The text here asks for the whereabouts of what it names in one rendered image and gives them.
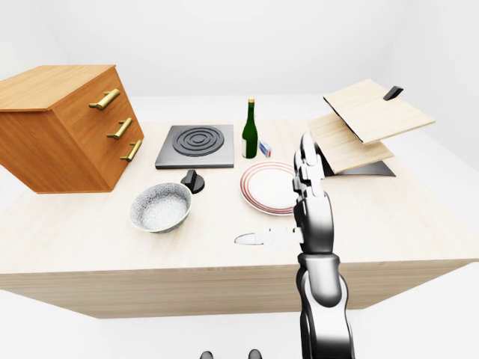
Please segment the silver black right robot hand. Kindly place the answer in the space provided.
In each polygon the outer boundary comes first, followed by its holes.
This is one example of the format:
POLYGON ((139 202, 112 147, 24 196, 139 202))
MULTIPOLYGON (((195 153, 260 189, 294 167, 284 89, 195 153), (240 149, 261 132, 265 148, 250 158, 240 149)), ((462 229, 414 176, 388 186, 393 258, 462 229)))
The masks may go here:
POLYGON ((325 178, 320 148, 311 133, 303 134, 294 155, 293 191, 297 193, 293 214, 296 228, 271 229, 235 238, 237 245, 284 245, 299 243, 307 254, 330 254, 334 244, 334 223, 329 196, 321 187, 325 178))

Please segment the white plate with red rings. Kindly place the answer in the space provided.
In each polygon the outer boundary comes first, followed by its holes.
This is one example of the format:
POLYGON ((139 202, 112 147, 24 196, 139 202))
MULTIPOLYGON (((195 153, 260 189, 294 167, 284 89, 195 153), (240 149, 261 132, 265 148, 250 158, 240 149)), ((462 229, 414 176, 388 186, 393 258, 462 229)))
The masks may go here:
POLYGON ((285 162, 258 162, 248 167, 240 177, 243 199, 266 214, 293 214, 297 194, 293 191, 293 167, 285 162))

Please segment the flat dark stove plate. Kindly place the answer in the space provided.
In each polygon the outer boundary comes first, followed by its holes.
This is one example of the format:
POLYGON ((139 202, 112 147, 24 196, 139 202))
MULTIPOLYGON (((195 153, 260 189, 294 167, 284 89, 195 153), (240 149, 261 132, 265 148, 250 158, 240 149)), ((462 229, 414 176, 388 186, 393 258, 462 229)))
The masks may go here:
POLYGON ((171 126, 156 158, 156 169, 232 168, 234 126, 171 126))

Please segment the patterned grey bowl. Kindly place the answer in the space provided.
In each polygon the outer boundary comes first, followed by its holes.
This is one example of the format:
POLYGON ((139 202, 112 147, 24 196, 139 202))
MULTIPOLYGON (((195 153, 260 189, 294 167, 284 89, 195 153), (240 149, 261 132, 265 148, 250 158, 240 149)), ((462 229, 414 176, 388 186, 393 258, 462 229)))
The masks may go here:
POLYGON ((192 193, 175 182, 161 183, 147 188, 130 208, 132 224, 150 233, 165 233, 179 227, 192 207, 192 193))

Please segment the green wine bottle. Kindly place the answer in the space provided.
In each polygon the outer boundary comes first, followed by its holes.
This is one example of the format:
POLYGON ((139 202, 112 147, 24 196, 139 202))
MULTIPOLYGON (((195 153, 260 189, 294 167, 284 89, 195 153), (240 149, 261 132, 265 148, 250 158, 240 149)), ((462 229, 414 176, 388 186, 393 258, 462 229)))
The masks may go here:
POLYGON ((248 116, 242 131, 242 156, 253 159, 257 155, 257 127, 254 121, 254 98, 248 99, 248 116))

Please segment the wooden two-shelf rack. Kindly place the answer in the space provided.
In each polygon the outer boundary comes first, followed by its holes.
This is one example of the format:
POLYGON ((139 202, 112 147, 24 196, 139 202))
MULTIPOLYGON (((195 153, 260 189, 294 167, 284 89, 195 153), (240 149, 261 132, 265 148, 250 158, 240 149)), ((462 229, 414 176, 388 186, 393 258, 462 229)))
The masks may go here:
POLYGON ((434 119, 400 98, 401 87, 386 89, 371 79, 323 97, 332 112, 308 126, 317 142, 324 174, 394 176, 384 163, 393 153, 382 143, 434 119))

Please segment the round black stove knob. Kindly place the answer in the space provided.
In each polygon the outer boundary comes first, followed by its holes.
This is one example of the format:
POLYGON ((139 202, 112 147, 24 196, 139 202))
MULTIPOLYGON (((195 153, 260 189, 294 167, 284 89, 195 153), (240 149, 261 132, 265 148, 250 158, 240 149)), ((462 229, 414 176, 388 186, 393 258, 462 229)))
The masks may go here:
POLYGON ((197 174, 195 170, 188 170, 186 176, 180 181, 192 194, 197 194, 204 189, 204 178, 197 174))

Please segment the wooden cabinet drawer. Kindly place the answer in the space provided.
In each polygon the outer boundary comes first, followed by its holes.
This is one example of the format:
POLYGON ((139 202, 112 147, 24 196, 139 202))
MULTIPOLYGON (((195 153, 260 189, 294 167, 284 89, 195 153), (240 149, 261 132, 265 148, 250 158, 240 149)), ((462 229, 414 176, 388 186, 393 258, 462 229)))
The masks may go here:
POLYGON ((124 166, 144 135, 120 85, 83 89, 73 96, 62 117, 73 137, 99 169, 124 166))
POLYGON ((111 67, 55 103, 52 110, 75 138, 82 139, 91 133, 106 134, 108 129, 103 123, 108 122, 106 118, 111 112, 115 112, 118 106, 122 106, 123 95, 123 85, 115 67, 111 67), (106 96, 104 94, 106 91, 114 89, 119 90, 120 95, 103 110, 89 106, 91 103, 100 102, 106 96))
POLYGON ((91 159, 109 186, 109 189, 112 190, 129 164, 128 161, 121 160, 120 157, 130 152, 132 148, 129 145, 130 142, 142 140, 144 135, 131 109, 122 111, 119 114, 110 114, 106 119, 108 122, 103 123, 103 125, 106 125, 108 132, 106 134, 101 132, 98 134, 92 133, 87 141, 87 149, 90 151, 91 159), (120 139, 115 140, 106 137, 107 134, 118 130, 120 127, 119 121, 125 120, 128 117, 132 118, 132 123, 120 139))

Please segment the wooden cabinet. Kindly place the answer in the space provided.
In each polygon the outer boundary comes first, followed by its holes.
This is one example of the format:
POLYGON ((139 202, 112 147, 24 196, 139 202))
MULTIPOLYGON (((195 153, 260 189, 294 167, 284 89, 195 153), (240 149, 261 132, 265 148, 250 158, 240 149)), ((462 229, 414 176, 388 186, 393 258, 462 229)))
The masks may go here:
POLYGON ((0 81, 0 165, 37 193, 107 192, 55 103, 113 65, 44 65, 0 81))

